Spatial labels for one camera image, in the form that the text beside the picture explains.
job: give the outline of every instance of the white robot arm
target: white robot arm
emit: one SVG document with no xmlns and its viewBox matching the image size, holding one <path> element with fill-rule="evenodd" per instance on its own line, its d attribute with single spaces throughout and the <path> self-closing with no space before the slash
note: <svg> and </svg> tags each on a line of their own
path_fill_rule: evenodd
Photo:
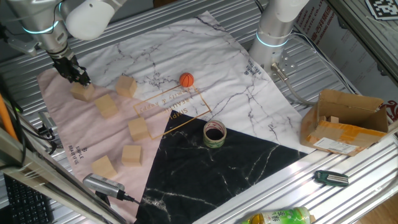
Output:
<svg viewBox="0 0 398 224">
<path fill-rule="evenodd" d="M 82 85 L 89 85 L 91 81 L 86 68 L 79 66 L 75 54 L 68 46 L 67 29 L 72 36 L 81 40 L 98 38 L 114 13 L 126 2 L 126 0 L 86 0 L 69 13 L 62 14 L 64 7 L 68 9 L 71 7 L 68 5 L 69 1 L 6 1 L 34 41 L 23 43 L 12 35 L 8 35 L 5 41 L 16 50 L 31 56 L 36 54 L 36 46 L 40 47 L 51 57 L 54 67 L 61 76 L 70 82 L 79 82 Z"/>
<path fill-rule="evenodd" d="M 279 63 L 284 44 L 293 29 L 294 19 L 309 0 L 270 0 L 261 15 L 250 56 L 269 72 Z"/>
<path fill-rule="evenodd" d="M 98 38 L 116 10 L 122 6 L 116 1 L 113 3 L 115 8 L 106 1 L 86 0 L 81 3 L 67 16 L 66 25 L 69 33 L 81 40 Z"/>
</svg>

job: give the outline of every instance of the marble pattern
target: marble pattern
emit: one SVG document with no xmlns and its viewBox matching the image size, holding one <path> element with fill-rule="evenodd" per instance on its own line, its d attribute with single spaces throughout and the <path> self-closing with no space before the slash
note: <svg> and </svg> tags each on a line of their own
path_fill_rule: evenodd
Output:
<svg viewBox="0 0 398 224">
<path fill-rule="evenodd" d="M 166 129 L 189 119 L 170 118 Z M 137 213 L 142 223 L 149 215 L 154 223 L 193 223 L 306 155 L 231 129 L 224 146 L 210 149 L 205 123 L 196 119 L 163 136 Z"/>
<path fill-rule="evenodd" d="M 268 74 L 246 50 L 206 12 L 93 52 L 79 59 L 94 84 L 114 89 L 120 75 L 134 77 L 134 97 L 145 100 L 177 86 L 179 76 L 192 73 L 195 86 L 217 119 L 229 129 L 302 152 L 301 116 Z M 192 96 L 189 116 L 197 116 Z"/>
</svg>

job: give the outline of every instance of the metal table surface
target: metal table surface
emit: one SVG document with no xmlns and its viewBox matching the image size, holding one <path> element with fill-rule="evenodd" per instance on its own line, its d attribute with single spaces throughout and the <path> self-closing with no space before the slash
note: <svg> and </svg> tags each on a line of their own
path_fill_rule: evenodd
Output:
<svg viewBox="0 0 398 224">
<path fill-rule="evenodd" d="M 250 48 L 260 13 L 256 5 L 247 0 L 181 0 L 112 24 L 99 39 L 72 39 L 70 46 L 79 58 L 105 46 L 205 11 L 209 11 L 245 48 Z M 298 66 L 297 72 L 289 74 L 289 79 L 299 95 L 309 100 L 316 99 L 325 88 L 348 92 L 336 73 L 301 39 L 288 41 L 286 49 Z M 36 127 L 41 125 L 37 112 L 46 110 L 46 107 L 35 77 L 51 67 L 52 61 L 43 51 L 34 58 L 23 56 L 0 64 L 0 74 L 14 98 L 23 107 L 23 115 Z M 295 101 L 284 83 L 277 81 L 275 84 L 301 115 L 309 110 Z M 315 151 L 239 194 L 199 219 L 197 223 L 236 223 L 236 220 L 253 210 L 296 206 L 309 208 L 311 214 L 318 219 L 317 223 L 333 223 L 395 177 L 397 156 L 398 147 L 394 138 L 389 138 L 355 157 Z M 53 157 L 67 171 L 72 172 L 64 150 L 57 150 Z M 341 189 L 315 184 L 312 175 L 318 169 L 345 173 L 350 176 L 351 185 Z M 359 218 L 396 191 L 398 187 L 368 208 L 352 214 L 350 220 Z M 7 204 L 4 181 L 0 178 L 0 208 Z M 54 200 L 50 204 L 56 223 L 92 223 Z"/>
</svg>

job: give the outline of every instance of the plastic bottle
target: plastic bottle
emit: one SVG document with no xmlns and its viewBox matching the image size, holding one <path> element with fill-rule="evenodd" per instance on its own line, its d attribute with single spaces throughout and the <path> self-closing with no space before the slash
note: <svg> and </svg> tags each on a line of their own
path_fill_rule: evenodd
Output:
<svg viewBox="0 0 398 224">
<path fill-rule="evenodd" d="M 255 214 L 242 224 L 311 224 L 315 221 L 313 215 L 305 207 L 276 212 Z"/>
</svg>

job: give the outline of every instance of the orange ball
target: orange ball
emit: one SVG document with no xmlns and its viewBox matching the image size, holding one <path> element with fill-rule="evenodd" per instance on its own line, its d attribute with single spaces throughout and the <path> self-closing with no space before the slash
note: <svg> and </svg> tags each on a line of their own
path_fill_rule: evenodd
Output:
<svg viewBox="0 0 398 224">
<path fill-rule="evenodd" d="M 193 75 L 191 73 L 184 73 L 180 76 L 180 84 L 183 87 L 190 87 L 193 85 Z"/>
</svg>

